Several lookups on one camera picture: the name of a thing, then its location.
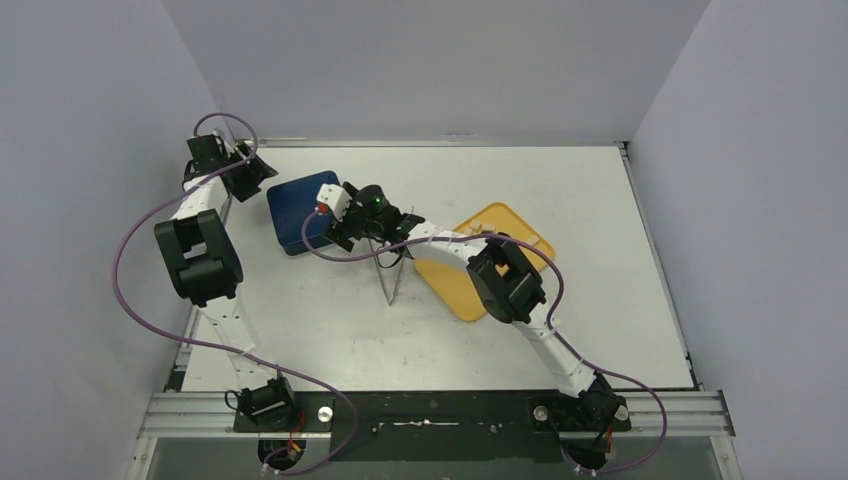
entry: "cable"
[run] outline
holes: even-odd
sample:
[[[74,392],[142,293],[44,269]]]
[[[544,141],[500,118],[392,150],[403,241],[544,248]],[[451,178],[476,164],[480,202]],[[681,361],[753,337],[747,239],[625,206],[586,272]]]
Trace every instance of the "cable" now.
[[[301,468],[299,470],[279,472],[280,475],[297,475],[299,473],[306,473],[306,472],[312,471],[312,470],[318,468],[319,466],[327,463],[342,448],[344,448],[348,443],[350,443],[350,441],[353,439],[353,436],[356,434],[357,426],[359,424],[359,410],[356,408],[356,405],[353,404],[353,402],[350,400],[350,398],[348,398],[347,395],[345,395],[340,390],[338,390],[337,388],[333,387],[332,385],[330,385],[326,382],[318,380],[317,378],[310,377],[309,375],[306,375],[305,373],[300,373],[300,372],[292,370],[290,368],[281,367],[281,366],[276,365],[274,363],[268,362],[268,361],[263,360],[263,359],[255,356],[255,355],[249,353],[249,352],[245,352],[245,351],[240,350],[238,348],[230,347],[230,346],[227,346],[227,345],[221,345],[221,344],[213,343],[213,342],[206,342],[206,341],[203,341],[203,340],[195,340],[193,338],[184,337],[182,335],[177,335],[177,334],[171,333],[167,330],[163,330],[163,329],[157,327],[156,325],[153,325],[152,323],[148,322],[147,320],[142,318],[141,315],[136,313],[135,310],[133,310],[133,308],[127,302],[127,299],[124,297],[124,293],[121,291],[121,287],[118,284],[118,267],[120,266],[120,263],[121,263],[121,256],[123,256],[124,250],[127,248],[127,244],[129,243],[130,238],[132,238],[133,234],[135,234],[135,232],[138,231],[138,229],[147,220],[149,220],[151,217],[153,217],[157,213],[161,212],[162,210],[168,208],[169,206],[171,206],[171,205],[181,201],[182,199],[188,197],[189,195],[191,195],[192,193],[197,191],[198,188],[200,188],[204,184],[208,183],[209,181],[211,181],[213,178],[217,177],[218,175],[221,175],[224,172],[228,172],[228,171],[230,171],[234,168],[238,168],[238,167],[244,165],[245,163],[247,163],[248,161],[250,161],[251,159],[256,157],[256,149],[259,146],[259,138],[256,135],[256,130],[254,130],[253,127],[251,127],[250,124],[248,124],[246,121],[244,121],[241,117],[238,117],[238,116],[233,115],[231,113],[215,112],[215,113],[210,113],[208,115],[204,115],[200,120],[197,121],[197,124],[194,126],[194,133],[193,134],[195,136],[197,136],[197,132],[200,129],[200,125],[203,122],[205,122],[206,120],[213,118],[213,117],[232,118],[233,120],[236,120],[239,123],[241,123],[242,125],[244,125],[244,127],[247,128],[247,130],[250,132],[250,136],[253,139],[253,148],[250,150],[250,153],[246,157],[244,157],[243,159],[239,160],[236,163],[227,165],[224,168],[221,168],[219,170],[212,172],[211,174],[204,177],[195,186],[189,188],[188,190],[186,190],[182,194],[174,197],[173,199],[168,200],[167,202],[153,208],[149,212],[142,215],[141,218],[136,220],[136,222],[130,227],[130,229],[127,231],[127,233],[124,234],[123,238],[121,238],[121,241],[118,243],[118,248],[115,251],[115,258],[112,260],[112,266],[111,266],[111,268],[112,268],[112,272],[111,272],[112,292],[115,294],[115,298],[118,300],[118,303],[121,305],[121,308],[124,309],[124,311],[127,313],[127,315],[130,316],[130,318],[132,318],[136,323],[138,323],[142,327],[146,328],[147,330],[150,330],[151,332],[153,332],[153,333],[155,333],[159,336],[168,338],[170,340],[174,340],[176,342],[184,342],[184,343],[187,343],[189,345],[197,345],[197,346],[200,346],[200,347],[214,348],[216,350],[223,350],[225,352],[230,352],[230,353],[235,353],[235,354],[241,355],[241,356],[247,358],[248,360],[252,360],[252,361],[258,363],[259,365],[264,365],[268,368],[272,368],[272,369],[277,370],[278,372],[284,373],[286,375],[292,375],[292,376],[301,378],[303,380],[306,380],[307,382],[314,383],[314,384],[319,385],[323,388],[326,388],[327,390],[329,390],[330,392],[335,394],[337,397],[339,397],[342,401],[344,401],[350,407],[351,412],[353,414],[353,430],[351,430],[350,435],[348,435],[347,438],[342,440],[342,442],[339,444],[339,446],[337,446],[334,450],[332,450],[329,454],[327,454],[326,457],[322,458],[318,462],[316,462],[316,463],[314,463],[314,464],[312,464],[308,467]],[[276,453],[271,452],[270,455],[265,457],[265,463],[267,464],[268,460],[273,458]]]
[[[416,245],[416,244],[419,244],[419,243],[426,243],[426,242],[431,242],[431,241],[432,242],[469,242],[471,240],[479,240],[479,239],[483,239],[483,238],[494,238],[494,239],[497,239],[497,240],[510,242],[510,243],[515,244],[515,245],[518,245],[519,247],[525,248],[525,249],[533,252],[536,256],[538,256],[542,260],[544,260],[544,262],[547,263],[549,267],[551,267],[551,271],[554,272],[554,275],[556,275],[556,278],[557,278],[557,282],[559,283],[559,289],[557,290],[556,297],[554,298],[554,301],[551,302],[551,308],[548,310],[548,313],[545,316],[545,325],[547,325],[547,327],[550,330],[554,330],[553,329],[553,315],[554,315],[554,311],[556,311],[557,307],[559,306],[560,301],[562,301],[563,295],[565,295],[565,279],[563,278],[563,275],[562,275],[562,272],[560,271],[560,269],[556,266],[554,261],[550,259],[550,257],[548,257],[547,255],[545,255],[544,252],[542,252],[538,248],[534,247],[533,245],[530,245],[527,242],[522,242],[521,240],[509,237],[509,236],[506,236],[506,235],[498,235],[496,233],[478,233],[476,235],[469,235],[467,237],[459,237],[459,238],[457,238],[457,237],[414,238],[414,239],[411,239],[411,240],[405,240],[403,242],[396,243],[394,245],[389,245],[387,247],[378,248],[377,250],[374,250],[371,253],[365,253],[365,254],[362,254],[362,255],[354,255],[354,256],[350,256],[350,257],[333,257],[333,256],[326,255],[324,253],[317,251],[315,249],[315,247],[313,247],[309,243],[309,239],[306,236],[307,225],[309,225],[309,222],[311,222],[318,215],[319,215],[319,213],[317,211],[315,211],[315,212],[312,212],[308,217],[306,217],[306,220],[304,220],[303,226],[300,229],[300,236],[303,240],[304,245],[306,245],[306,248],[310,252],[312,252],[313,254],[318,256],[319,258],[322,258],[324,260],[328,260],[328,261],[331,261],[331,262],[344,262],[344,263],[346,263],[346,262],[357,262],[359,260],[365,260],[367,258],[371,258],[371,257],[380,255],[380,254],[385,253],[385,252],[390,252],[392,250],[397,250],[399,248],[408,247],[409,245]],[[662,423],[662,430],[660,432],[659,438],[657,439],[657,442],[654,444],[654,446],[651,448],[651,450],[648,451],[648,453],[644,457],[642,457],[638,460],[634,460],[630,463],[627,463],[625,465],[621,465],[621,466],[618,466],[618,467],[603,469],[603,470],[601,470],[599,472],[595,472],[595,473],[599,474],[599,475],[604,475],[604,474],[621,472],[621,471],[628,470],[630,468],[636,467],[638,465],[641,465],[642,463],[645,463],[648,459],[653,457],[657,453],[657,451],[660,449],[660,447],[663,445],[663,443],[665,442],[665,437],[668,434],[668,413],[665,410],[665,405],[663,404],[662,399],[660,398],[659,395],[657,395],[657,392],[655,392],[651,387],[645,385],[644,383],[640,382],[639,380],[636,380],[633,377],[630,377],[630,376],[627,376],[627,375],[624,375],[624,374],[621,374],[621,373],[613,372],[611,370],[607,370],[605,368],[601,368],[601,367],[595,365],[594,363],[586,360],[582,355],[580,355],[580,353],[577,351],[577,349],[574,348],[574,346],[572,346],[568,342],[568,340],[566,340],[565,337],[563,337],[559,332],[554,331],[554,335],[559,340],[559,342],[563,346],[565,346],[565,348],[568,349],[568,351],[571,352],[575,357],[579,358],[580,361],[583,362],[584,365],[595,370],[596,372],[602,373],[604,375],[608,375],[610,377],[619,378],[621,380],[624,380],[626,382],[629,382],[629,383],[632,383],[632,384],[638,386],[642,390],[648,392],[652,397],[654,397],[654,400],[657,402],[657,405],[660,408],[660,414],[662,415],[662,422],[663,422]],[[574,460],[572,460],[571,457],[568,455],[568,452],[566,452],[565,456],[572,463],[575,463]],[[583,468],[580,465],[577,465],[576,470],[578,472],[584,472],[584,473],[589,473],[589,474],[592,474],[594,472],[593,470]]]
[[[230,405],[230,394],[231,393],[233,394],[234,397],[236,397],[236,406],[235,407]],[[241,410],[241,397],[239,396],[239,393],[235,390],[227,390],[226,392],[224,392],[224,403],[227,405],[227,407],[230,410],[235,410],[237,412]]]

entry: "white platform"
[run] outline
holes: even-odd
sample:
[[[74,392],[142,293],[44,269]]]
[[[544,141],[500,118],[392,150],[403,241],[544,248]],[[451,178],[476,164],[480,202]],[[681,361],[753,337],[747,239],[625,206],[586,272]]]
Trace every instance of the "white platform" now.
[[[280,172],[263,190],[333,170],[360,188],[379,184],[394,205],[414,206],[445,226],[492,202],[510,205],[556,249],[568,282],[558,316],[587,358],[653,387],[693,386],[617,148],[265,148],[260,156]],[[411,264],[388,307],[372,262],[287,256],[264,192],[233,204],[227,230],[244,267],[241,298],[281,365],[342,390],[552,388],[518,331],[490,317],[459,321]],[[543,277],[553,298],[555,278],[547,270]],[[197,338],[217,341],[205,320]],[[319,389],[292,383],[296,390]],[[194,349],[183,390],[236,387],[224,353]]]

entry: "white wall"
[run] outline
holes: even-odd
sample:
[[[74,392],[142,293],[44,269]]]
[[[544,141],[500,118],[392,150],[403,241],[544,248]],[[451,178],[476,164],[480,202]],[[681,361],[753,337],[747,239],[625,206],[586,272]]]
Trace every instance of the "white wall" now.
[[[713,0],[631,144],[746,478],[846,478],[848,3]]]
[[[164,0],[265,137],[629,139],[708,0]]]
[[[175,346],[124,315],[109,264],[214,102],[159,2],[2,2],[0,65],[3,477],[122,478]],[[181,327],[152,225],[125,267],[131,303]]]

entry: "metal rail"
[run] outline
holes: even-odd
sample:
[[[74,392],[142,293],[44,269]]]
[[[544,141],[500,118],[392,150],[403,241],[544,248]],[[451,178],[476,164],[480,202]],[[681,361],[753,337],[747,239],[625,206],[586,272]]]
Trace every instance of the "metal rail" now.
[[[627,436],[657,436],[662,417],[654,399],[644,392],[622,393],[630,409],[633,430]],[[669,436],[733,435],[730,417],[720,392],[661,392],[669,419]],[[237,433],[232,431],[235,412],[219,392],[158,393],[150,399],[140,438],[288,438],[287,432]],[[296,438],[326,438],[329,433],[297,434]],[[576,438],[582,434],[562,434]]]

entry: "cable tie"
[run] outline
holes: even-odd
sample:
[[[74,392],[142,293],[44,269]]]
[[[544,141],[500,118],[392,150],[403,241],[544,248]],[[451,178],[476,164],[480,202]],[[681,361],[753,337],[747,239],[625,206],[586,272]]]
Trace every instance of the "cable tie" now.
[[[427,245],[428,245],[428,246],[429,246],[429,245],[432,245],[432,244],[433,244],[433,239],[434,239],[434,238],[436,238],[436,236],[437,236],[438,234],[442,233],[442,231],[444,231],[444,228],[442,228],[442,227],[440,227],[440,226],[435,226],[435,227],[433,227],[433,231],[432,231],[432,232],[430,232],[430,236],[427,238]]]

